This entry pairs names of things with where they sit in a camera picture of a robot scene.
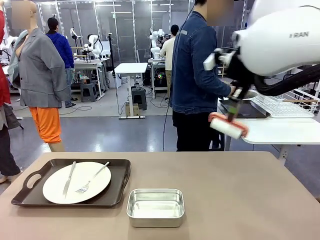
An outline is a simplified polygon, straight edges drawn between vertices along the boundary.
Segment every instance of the person's hand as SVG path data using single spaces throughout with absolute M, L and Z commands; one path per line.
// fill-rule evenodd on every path
M 231 97 L 235 93 L 235 90 L 236 90 L 235 86 L 230 86 L 230 88 L 231 88 L 231 92 L 230 92 L 228 98 Z

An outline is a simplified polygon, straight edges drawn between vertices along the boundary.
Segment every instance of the jeans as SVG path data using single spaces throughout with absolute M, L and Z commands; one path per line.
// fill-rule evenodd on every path
M 73 76 L 72 76 L 71 72 L 72 72 L 71 67 L 65 69 L 66 85 L 68 87 L 68 93 L 69 93 L 69 100 L 64 102 L 64 105 L 66 107 L 72 105 L 72 103 L 71 103 L 71 83 L 72 83 Z
M 177 152 L 208 152 L 212 141 L 219 146 L 219 132 L 210 127 L 209 112 L 184 114 L 173 111 L 173 126 L 178 139 Z
M 6 125 L 0 130 L 0 173 L 4 176 L 14 176 L 20 173 L 14 156 L 10 152 L 10 135 Z
M 167 97 L 168 99 L 170 98 L 170 88 L 171 88 L 171 76 L 172 76 L 172 71 L 165 70 L 165 75 L 166 75 L 166 85 L 167 85 Z

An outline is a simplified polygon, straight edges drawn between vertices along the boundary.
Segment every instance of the dish rack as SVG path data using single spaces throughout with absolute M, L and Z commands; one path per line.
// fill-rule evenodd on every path
M 269 112 L 273 118 L 312 118 L 319 101 L 319 98 L 299 89 L 279 96 L 259 94 L 252 98 L 252 102 Z

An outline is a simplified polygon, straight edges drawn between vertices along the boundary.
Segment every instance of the black tray on table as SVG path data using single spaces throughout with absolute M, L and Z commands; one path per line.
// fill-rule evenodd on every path
M 229 108 L 232 107 L 231 100 L 221 100 L 220 110 L 223 114 L 227 114 Z M 251 100 L 243 100 L 240 109 L 237 114 L 237 119 L 266 119 L 270 116 L 270 113 L 256 105 Z
M 43 195 L 43 186 L 46 180 L 56 171 L 71 165 L 73 161 L 96 162 L 108 164 L 111 172 L 111 180 L 108 186 L 98 195 L 86 201 L 74 204 L 56 204 L 48 201 Z M 127 159 L 52 159 L 40 170 L 31 173 L 23 182 L 22 190 L 12 199 L 13 205 L 22 207 L 76 207 L 76 208 L 111 208 L 120 203 L 125 187 L 130 176 L 130 161 Z M 36 174 L 40 174 L 32 188 L 27 187 L 28 181 Z

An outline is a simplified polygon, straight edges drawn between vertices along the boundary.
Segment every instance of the person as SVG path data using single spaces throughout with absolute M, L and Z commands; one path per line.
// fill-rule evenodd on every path
M 5 31 L 5 16 L 3 12 L 4 1 L 0 0 L 0 43 L 2 43 Z M 5 73 L 0 68 L 0 184 L 11 178 L 14 181 L 21 173 L 20 168 L 17 166 L 14 156 L 10 150 L 10 135 L 8 131 L 9 119 L 7 120 L 5 107 L 10 104 L 10 91 L 9 83 Z
M 218 97 L 228 97 L 235 90 L 218 78 L 216 67 L 205 71 L 203 66 L 217 48 L 217 35 L 210 24 L 222 17 L 234 0 L 208 2 L 214 5 L 210 11 L 207 0 L 195 0 L 194 11 L 174 41 L 170 106 L 179 152 L 208 151 L 211 141 L 217 145 L 219 133 L 210 128 L 208 116 L 217 111 Z
M 165 75 L 166 75 L 166 85 L 167 85 L 167 98 L 165 99 L 166 101 L 168 101 L 170 98 L 172 55 L 174 54 L 174 44 L 175 44 L 176 35 L 179 31 L 179 26 L 175 24 L 172 25 L 170 31 L 172 34 L 172 38 L 164 42 L 162 49 L 160 51 L 160 56 L 161 57 L 165 56 Z
M 62 60 L 64 61 L 66 84 L 69 90 L 69 100 L 65 101 L 64 105 L 65 108 L 71 108 L 76 105 L 74 102 L 71 102 L 71 83 L 73 79 L 72 72 L 75 72 L 74 56 L 66 37 L 58 33 L 58 20 L 55 17 L 50 17 L 47 23 L 49 31 L 46 33 L 46 35 L 51 39 L 55 48 L 58 50 Z
M 12 1 L 12 15 L 23 31 L 15 42 L 10 81 L 21 89 L 20 105 L 28 106 L 36 129 L 52 152 L 64 152 L 59 110 L 70 100 L 65 63 L 54 44 L 37 26 L 37 6 L 31 1 Z

